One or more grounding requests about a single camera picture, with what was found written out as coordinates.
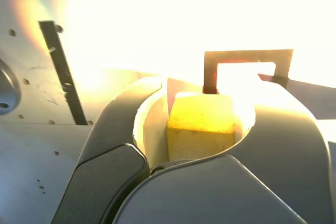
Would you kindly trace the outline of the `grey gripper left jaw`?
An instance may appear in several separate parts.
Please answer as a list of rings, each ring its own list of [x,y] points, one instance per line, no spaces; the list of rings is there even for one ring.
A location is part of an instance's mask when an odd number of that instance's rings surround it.
[[[127,195],[150,176],[139,129],[166,95],[166,80],[135,81],[102,110],[79,156],[52,223],[112,223]]]

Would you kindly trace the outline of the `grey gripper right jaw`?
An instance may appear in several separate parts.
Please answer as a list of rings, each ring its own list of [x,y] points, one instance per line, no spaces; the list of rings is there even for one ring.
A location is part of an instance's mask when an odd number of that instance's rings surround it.
[[[271,82],[242,98],[255,110],[242,140],[149,177],[114,223],[335,223],[330,150],[312,113]]]

